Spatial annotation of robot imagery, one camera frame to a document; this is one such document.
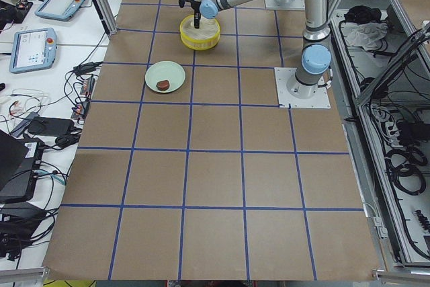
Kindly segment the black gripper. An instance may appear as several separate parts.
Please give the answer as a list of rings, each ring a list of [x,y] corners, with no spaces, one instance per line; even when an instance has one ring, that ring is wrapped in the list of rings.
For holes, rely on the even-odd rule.
[[[194,10],[194,28],[198,29],[198,15],[200,15],[200,1],[191,0],[191,7]]]

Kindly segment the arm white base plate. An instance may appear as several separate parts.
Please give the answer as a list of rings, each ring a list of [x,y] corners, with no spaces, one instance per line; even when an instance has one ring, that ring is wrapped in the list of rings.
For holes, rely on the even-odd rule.
[[[303,85],[296,79],[296,68],[275,67],[275,84],[280,108],[330,109],[324,77],[316,85]]]
[[[304,0],[264,0],[268,10],[304,11]]]

